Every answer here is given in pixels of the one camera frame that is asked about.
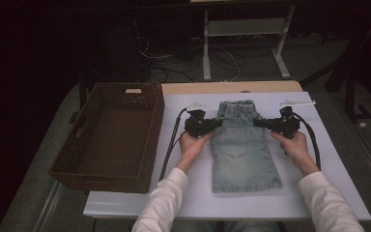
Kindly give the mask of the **white metal stand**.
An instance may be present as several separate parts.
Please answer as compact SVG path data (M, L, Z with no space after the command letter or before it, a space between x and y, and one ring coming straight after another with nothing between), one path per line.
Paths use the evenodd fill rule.
M211 63L209 56L209 37L277 35L278 44L271 49L274 62L283 79L291 76L282 58L282 49L288 35L295 6L289 6L284 17L210 20L209 11L204 11L203 35L203 80L211 81Z

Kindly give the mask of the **person's left hand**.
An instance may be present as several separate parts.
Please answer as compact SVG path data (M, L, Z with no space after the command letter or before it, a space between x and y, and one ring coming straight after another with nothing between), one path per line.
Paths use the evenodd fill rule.
M188 173L192 165L195 163L206 142L213 136L207 133L200 138L192 137L188 132L185 132L180 138L181 158L176 164L176 167L181 169L185 174Z

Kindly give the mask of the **white board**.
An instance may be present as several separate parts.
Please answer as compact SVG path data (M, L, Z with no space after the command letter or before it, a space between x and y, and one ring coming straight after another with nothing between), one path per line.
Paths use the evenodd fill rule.
M163 123L157 146L157 157L151 187L158 182L167 146L179 112L193 103L204 107L206 116L213 118L218 105L224 101L252 100L265 118L276 118L279 109L290 103L314 130L321 156L322 171L346 198L357 219L369 221L371 215L361 199L353 180L335 150L319 113L306 92L183 94L166 95ZM179 218L212 220L297 220L310 217L298 188L300 172L284 154L279 142L266 137L271 157L282 181L282 187L258 192L212 192L213 155L211 145L188 173L189 185L185 192ZM92 191L83 214L92 218L135 218L148 200L147 194Z

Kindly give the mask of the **person's right hand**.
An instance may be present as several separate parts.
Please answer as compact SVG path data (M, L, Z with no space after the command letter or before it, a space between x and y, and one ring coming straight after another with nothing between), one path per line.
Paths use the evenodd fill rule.
M272 131L271 137L280 142L285 152L292 159L294 166L300 171L303 177L320 170L316 162L309 155L306 136L302 132L296 131L294 136L289 139Z

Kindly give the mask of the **light blue denim shorts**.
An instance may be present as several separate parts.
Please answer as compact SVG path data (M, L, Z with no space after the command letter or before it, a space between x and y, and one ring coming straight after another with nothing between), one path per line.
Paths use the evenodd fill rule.
M213 193L280 189L264 129L253 126L254 120L263 119L254 101L222 101L216 118L222 126L211 139Z

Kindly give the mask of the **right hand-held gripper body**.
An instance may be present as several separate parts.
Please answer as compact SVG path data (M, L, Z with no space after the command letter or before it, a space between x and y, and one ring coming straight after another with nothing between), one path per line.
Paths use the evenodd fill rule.
M281 117L274 118L271 126L271 131L278 132L288 139L292 139L294 134L300 129L300 124L304 124L309 135L314 136L315 133L311 126L294 111L294 106L314 105L314 101L285 101L281 104L279 110Z

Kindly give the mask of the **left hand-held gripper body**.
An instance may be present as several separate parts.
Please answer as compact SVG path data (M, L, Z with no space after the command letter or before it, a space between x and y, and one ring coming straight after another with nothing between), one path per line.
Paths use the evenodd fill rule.
M206 119L205 106L200 103L192 103L186 108L189 118L185 120L185 130L194 138L199 138L214 130L212 121Z

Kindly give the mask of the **brown woven basket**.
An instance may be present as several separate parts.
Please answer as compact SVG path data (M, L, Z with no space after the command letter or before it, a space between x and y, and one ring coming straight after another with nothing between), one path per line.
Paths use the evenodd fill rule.
M48 174L69 189L148 192L164 106L159 84L96 84Z

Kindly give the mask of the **black metal stand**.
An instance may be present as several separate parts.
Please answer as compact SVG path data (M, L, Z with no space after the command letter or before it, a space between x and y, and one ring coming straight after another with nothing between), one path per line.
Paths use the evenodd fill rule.
M356 85L361 84L371 90L371 8L346 17L353 29L353 36L345 51L333 62L300 81L304 87L324 74L331 72L325 89L336 93L345 85L345 112L352 122L371 119L367 107L356 104Z

